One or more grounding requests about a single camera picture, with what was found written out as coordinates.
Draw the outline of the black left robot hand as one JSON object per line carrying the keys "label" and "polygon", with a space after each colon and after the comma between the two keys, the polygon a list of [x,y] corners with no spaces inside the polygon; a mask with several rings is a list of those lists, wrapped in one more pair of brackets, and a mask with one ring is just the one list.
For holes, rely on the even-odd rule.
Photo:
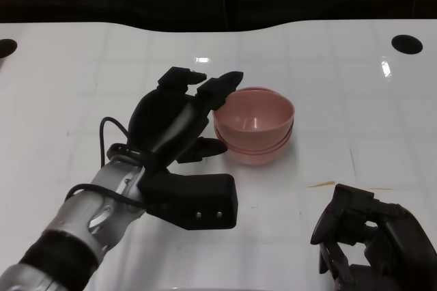
{"label": "black left robot hand", "polygon": [[142,97],[128,124],[129,147],[141,155],[145,170],[165,169],[187,151],[208,125],[209,113],[225,104],[243,76],[232,71],[208,79],[188,68],[170,68]]}

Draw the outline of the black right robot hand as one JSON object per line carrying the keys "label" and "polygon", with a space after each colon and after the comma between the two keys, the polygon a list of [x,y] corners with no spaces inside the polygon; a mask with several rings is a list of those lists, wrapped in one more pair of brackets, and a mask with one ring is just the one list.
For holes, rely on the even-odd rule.
{"label": "black right robot hand", "polygon": [[310,243],[336,290],[435,290],[436,250],[415,216],[337,184]]}

